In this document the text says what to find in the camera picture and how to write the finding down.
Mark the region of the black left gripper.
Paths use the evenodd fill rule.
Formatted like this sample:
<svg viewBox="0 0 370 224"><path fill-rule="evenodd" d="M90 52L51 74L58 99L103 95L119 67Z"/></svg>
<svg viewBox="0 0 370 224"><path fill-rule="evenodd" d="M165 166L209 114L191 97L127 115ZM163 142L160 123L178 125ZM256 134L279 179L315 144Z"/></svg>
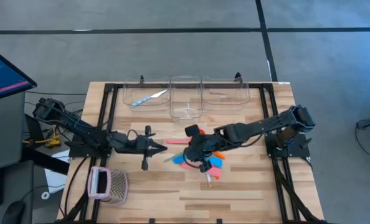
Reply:
<svg viewBox="0 0 370 224"><path fill-rule="evenodd" d="M131 132L133 132L136 135L136 138L134 139L133 143L133 145L136 148L136 151L139 154L143 155L141 169L148 170L149 168L148 159L152 158L155 154L159 154L161 152L166 151L167 147L158 142L152 141L151 136L153 136L153 133L151 130L151 126L149 125L145 127L144 135L140 135L134 129L130 129L127 132L127 136L129 136Z"/></svg>

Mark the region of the red scraper with wooden handle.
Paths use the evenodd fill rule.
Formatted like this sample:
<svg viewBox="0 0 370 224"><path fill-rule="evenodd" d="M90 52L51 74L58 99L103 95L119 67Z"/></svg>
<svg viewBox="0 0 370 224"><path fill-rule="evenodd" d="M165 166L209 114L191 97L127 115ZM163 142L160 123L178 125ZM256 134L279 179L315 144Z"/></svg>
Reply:
<svg viewBox="0 0 370 224"><path fill-rule="evenodd" d="M205 132L204 132L204 130L203 129L200 129L200 132L201 132L201 134L205 134ZM210 174L208 174L207 172L205 173L205 175L206 175L206 179L207 179L207 186L209 187L209 188L212 188L212 182L211 182L211 176L210 176Z"/></svg>

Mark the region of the black diagonal support beam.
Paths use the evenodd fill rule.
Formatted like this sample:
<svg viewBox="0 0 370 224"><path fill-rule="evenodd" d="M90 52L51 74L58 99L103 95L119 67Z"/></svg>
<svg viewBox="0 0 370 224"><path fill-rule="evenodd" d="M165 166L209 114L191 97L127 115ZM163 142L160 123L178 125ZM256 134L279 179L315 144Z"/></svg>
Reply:
<svg viewBox="0 0 370 224"><path fill-rule="evenodd" d="M22 148L21 162L32 161L35 165L57 172L63 175L67 175L69 171L69 163L61 161L60 159L48 156L42 152L33 150L28 147Z"/></svg>

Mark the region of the grey cabinet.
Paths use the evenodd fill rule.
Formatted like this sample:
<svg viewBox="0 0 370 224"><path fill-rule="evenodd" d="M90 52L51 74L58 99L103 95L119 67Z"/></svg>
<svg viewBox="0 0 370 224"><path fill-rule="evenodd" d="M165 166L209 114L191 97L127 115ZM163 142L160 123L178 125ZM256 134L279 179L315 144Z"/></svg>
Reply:
<svg viewBox="0 0 370 224"><path fill-rule="evenodd" d="M24 93L0 99L0 168L21 160L24 100Z"/></svg>

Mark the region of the narrow clear plastic bin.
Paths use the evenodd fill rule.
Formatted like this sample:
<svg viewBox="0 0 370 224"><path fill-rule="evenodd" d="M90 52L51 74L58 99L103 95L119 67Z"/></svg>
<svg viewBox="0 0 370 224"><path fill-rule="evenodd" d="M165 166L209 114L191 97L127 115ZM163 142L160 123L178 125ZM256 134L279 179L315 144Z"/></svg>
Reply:
<svg viewBox="0 0 370 224"><path fill-rule="evenodd" d="M171 79L170 116L177 124L196 124L202 110L201 78L175 76Z"/></svg>

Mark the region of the white paper sheet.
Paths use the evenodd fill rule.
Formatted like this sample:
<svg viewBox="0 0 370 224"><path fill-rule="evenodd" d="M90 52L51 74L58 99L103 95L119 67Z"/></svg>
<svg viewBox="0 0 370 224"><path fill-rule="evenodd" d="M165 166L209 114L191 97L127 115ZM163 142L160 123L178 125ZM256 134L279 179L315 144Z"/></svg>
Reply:
<svg viewBox="0 0 370 224"><path fill-rule="evenodd" d="M69 162L69 150L58 152L52 155L52 157L57 158L64 162ZM48 192L54 194L65 187L67 175L60 174L49 169L44 169L45 176L48 185Z"/></svg>

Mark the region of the black computer mouse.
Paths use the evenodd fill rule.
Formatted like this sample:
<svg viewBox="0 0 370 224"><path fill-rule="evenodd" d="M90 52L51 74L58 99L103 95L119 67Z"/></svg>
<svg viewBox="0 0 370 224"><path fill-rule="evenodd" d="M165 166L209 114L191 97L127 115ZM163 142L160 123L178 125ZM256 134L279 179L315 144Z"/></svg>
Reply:
<svg viewBox="0 0 370 224"><path fill-rule="evenodd" d="M6 209L1 224L21 224L25 203L21 200L11 203Z"/></svg>

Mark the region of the teal zigzag handle knife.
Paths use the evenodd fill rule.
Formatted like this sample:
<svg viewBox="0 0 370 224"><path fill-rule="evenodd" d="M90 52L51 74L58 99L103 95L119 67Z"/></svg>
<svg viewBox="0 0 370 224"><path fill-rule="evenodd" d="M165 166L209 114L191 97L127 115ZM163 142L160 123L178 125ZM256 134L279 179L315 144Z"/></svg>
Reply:
<svg viewBox="0 0 370 224"><path fill-rule="evenodd" d="M139 100L139 101L136 101L134 103L131 104L132 107L136 107L136 106L139 106L140 104L152 99L152 98L158 98L160 97L162 94L166 93L167 90L163 90L163 91L160 91L160 92L157 92L151 96L147 96L146 98L143 98L142 100Z"/></svg>

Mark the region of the black desk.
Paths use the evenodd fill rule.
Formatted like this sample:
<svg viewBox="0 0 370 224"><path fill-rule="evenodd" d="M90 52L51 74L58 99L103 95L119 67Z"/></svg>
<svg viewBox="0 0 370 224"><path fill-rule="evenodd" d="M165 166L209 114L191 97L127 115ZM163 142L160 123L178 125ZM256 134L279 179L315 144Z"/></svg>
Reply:
<svg viewBox="0 0 370 224"><path fill-rule="evenodd" d="M0 224L8 206L18 200L25 203L21 224L32 224L34 163L21 162L0 169L2 180L2 204Z"/></svg>

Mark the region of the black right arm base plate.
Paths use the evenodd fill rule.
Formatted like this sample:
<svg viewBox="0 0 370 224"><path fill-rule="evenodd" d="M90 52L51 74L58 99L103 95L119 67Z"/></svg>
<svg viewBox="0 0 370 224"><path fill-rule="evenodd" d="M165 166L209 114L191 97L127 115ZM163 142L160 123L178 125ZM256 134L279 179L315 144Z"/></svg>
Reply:
<svg viewBox="0 0 370 224"><path fill-rule="evenodd" d="M268 133L265 135L267 154L270 157L310 157L308 144L311 138L307 139L304 134L297 133L290 139L280 138L279 134Z"/></svg>

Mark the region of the pink box grater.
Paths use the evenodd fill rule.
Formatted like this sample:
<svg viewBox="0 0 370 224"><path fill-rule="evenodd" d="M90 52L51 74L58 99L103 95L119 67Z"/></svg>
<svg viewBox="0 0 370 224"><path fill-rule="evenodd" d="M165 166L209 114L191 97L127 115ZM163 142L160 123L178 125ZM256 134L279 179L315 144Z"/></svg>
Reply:
<svg viewBox="0 0 370 224"><path fill-rule="evenodd" d="M91 167L88 182L88 197L108 205L125 203L128 196L128 178L125 172L106 167Z"/></svg>

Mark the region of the monitor with blue screen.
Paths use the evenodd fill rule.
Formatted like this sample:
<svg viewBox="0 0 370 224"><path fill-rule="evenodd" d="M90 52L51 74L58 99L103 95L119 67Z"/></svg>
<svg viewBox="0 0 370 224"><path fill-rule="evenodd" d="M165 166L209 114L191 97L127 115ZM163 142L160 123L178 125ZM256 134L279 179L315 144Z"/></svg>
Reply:
<svg viewBox="0 0 370 224"><path fill-rule="evenodd" d="M37 87L37 83L0 54L0 98Z"/></svg>

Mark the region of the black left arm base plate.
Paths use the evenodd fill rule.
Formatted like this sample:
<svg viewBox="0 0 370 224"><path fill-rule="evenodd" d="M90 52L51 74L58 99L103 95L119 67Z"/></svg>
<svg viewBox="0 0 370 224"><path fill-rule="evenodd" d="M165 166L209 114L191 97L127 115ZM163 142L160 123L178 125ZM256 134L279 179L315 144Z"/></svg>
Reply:
<svg viewBox="0 0 370 224"><path fill-rule="evenodd" d="M111 147L106 144L95 142L91 138L82 138L74 134L70 142L65 143L69 149L70 157L108 157L111 154Z"/></svg>

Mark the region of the wide-blade pink spatula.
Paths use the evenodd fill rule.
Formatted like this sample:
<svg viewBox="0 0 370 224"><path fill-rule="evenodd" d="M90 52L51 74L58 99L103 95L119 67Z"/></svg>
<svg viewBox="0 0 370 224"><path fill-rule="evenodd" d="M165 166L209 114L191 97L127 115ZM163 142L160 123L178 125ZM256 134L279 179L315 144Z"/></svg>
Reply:
<svg viewBox="0 0 370 224"><path fill-rule="evenodd" d="M196 169L196 168L193 168L187 164L180 164L179 165L181 168L183 169L187 169L187 170L196 170L196 171L199 171L199 169ZM216 179L219 179L220 176L221 176L221 169L218 168L218 167L212 167L211 169L209 169L206 174L209 174L210 176L213 176L215 177Z"/></svg>

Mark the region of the wide clear plastic bin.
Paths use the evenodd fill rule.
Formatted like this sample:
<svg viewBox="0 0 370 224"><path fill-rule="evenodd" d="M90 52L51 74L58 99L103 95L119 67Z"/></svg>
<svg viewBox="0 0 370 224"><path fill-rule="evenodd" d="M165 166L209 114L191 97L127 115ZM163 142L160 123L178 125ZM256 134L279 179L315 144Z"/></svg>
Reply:
<svg viewBox="0 0 370 224"><path fill-rule="evenodd" d="M202 77L203 109L211 112L238 111L250 101L249 85L234 78Z"/></svg>
<svg viewBox="0 0 370 224"><path fill-rule="evenodd" d="M152 98L136 107L131 106L132 103L163 90L167 90L167 92L160 97ZM145 82L142 84L140 79L127 78L123 84L122 101L130 110L135 112L165 111L169 109L170 91L171 81L169 77L145 78Z"/></svg>

